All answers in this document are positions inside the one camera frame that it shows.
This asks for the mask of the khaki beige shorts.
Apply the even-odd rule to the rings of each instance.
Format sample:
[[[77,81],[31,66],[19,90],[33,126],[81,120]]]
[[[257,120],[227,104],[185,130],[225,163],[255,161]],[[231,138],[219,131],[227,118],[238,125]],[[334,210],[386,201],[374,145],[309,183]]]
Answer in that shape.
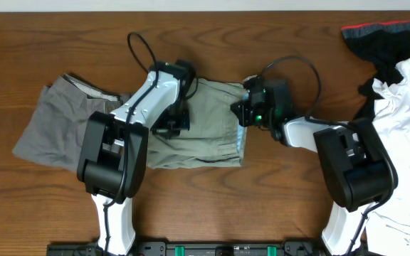
[[[187,101],[190,129],[164,139],[151,134],[147,166],[151,169],[192,169],[206,166],[240,167],[247,129],[238,123],[231,104],[247,96],[241,83],[199,78]]]

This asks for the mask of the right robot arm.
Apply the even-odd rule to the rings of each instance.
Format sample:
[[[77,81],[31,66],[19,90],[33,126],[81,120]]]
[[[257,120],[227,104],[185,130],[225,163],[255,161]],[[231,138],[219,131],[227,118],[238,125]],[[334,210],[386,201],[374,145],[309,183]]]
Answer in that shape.
[[[369,214],[383,206],[398,185],[396,169],[372,121],[330,122],[295,117],[285,103],[231,104],[244,127],[262,126],[274,140],[317,153],[325,185],[333,200],[321,240],[327,255],[351,255]]]

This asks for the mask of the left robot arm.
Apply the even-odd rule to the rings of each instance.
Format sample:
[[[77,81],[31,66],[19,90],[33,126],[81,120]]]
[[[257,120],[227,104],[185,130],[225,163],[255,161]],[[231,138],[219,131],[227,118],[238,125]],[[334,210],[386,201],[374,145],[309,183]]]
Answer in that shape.
[[[96,255],[130,252],[135,241],[132,199],[147,167],[149,135],[171,139],[190,129],[186,102],[195,77],[185,60],[157,62],[126,103],[89,117],[76,175],[98,211]]]

